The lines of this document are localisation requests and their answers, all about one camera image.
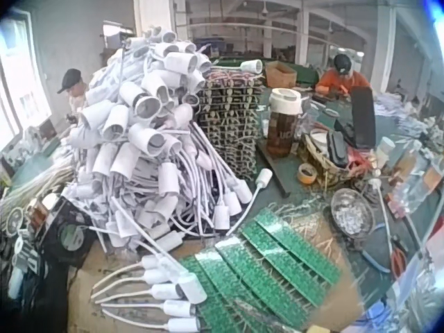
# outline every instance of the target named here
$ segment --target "plastic container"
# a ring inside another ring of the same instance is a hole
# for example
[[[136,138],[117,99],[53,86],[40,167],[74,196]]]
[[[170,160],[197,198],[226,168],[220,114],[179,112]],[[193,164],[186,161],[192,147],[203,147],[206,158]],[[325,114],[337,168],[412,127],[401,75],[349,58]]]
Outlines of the plastic container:
[[[276,157],[290,154],[299,115],[302,113],[300,93],[292,89],[273,89],[270,95],[270,123],[267,151]]]
[[[390,158],[390,154],[395,149],[395,143],[388,137],[383,137],[379,146],[376,148],[376,163],[379,169],[382,169]]]

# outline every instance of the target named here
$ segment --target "led strip board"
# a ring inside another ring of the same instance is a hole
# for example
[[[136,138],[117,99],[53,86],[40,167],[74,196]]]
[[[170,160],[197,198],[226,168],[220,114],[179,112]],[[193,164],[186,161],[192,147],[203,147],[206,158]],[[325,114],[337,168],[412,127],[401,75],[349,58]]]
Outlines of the led strip board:
[[[330,284],[336,284],[339,281],[340,270],[295,232],[287,222],[279,219],[268,209],[263,209],[254,219],[292,255],[301,260],[325,281]]]

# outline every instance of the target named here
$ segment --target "bottle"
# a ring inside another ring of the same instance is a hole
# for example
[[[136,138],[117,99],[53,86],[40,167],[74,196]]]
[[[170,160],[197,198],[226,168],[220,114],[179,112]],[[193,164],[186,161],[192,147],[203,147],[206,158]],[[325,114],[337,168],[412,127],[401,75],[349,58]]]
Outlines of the bottle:
[[[270,122],[266,149],[272,156],[290,154],[294,132],[302,113],[300,93],[292,89],[276,88],[270,95]]]

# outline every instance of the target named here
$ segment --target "wall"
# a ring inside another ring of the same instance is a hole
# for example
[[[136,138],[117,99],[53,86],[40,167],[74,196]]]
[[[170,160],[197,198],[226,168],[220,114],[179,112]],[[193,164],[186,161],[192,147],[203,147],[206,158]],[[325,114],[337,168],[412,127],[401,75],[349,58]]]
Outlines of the wall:
[[[88,82],[101,67],[103,20],[134,28],[133,0],[39,0],[17,7],[31,13],[37,64],[57,131],[67,127],[66,93],[57,94],[63,74],[78,68]]]
[[[423,63],[424,56],[420,52],[418,44],[398,22],[396,24],[395,50],[387,90],[393,91],[400,79],[401,87],[409,92],[409,98],[412,99],[418,91]]]

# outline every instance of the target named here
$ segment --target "black tool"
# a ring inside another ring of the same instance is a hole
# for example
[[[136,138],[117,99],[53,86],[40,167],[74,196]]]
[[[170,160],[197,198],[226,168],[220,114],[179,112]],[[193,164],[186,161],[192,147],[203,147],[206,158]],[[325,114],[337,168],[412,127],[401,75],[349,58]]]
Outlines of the black tool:
[[[327,149],[330,161],[339,168],[346,168],[348,164],[347,146],[341,132],[329,131],[327,134]]]

